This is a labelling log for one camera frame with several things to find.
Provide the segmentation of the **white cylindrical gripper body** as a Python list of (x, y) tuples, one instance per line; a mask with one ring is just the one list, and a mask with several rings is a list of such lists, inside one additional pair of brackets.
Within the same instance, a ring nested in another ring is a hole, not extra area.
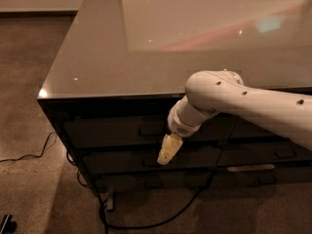
[(168, 127), (172, 134), (179, 137), (190, 137), (202, 125), (202, 116), (195, 110), (172, 109), (168, 116)]

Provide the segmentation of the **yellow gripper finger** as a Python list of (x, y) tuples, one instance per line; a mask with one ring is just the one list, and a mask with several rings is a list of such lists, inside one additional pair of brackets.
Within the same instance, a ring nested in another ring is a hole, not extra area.
[(158, 155), (157, 163), (160, 165), (168, 165), (176, 156), (182, 144), (183, 140), (181, 137), (174, 134), (165, 135)]

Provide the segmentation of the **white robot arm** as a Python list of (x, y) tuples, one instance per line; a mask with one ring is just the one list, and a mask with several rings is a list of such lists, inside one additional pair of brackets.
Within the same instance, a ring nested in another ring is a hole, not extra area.
[(239, 116), (264, 130), (312, 149), (312, 97), (247, 87), (233, 71), (199, 71), (170, 110), (157, 163), (167, 165), (204, 122), (219, 113)]

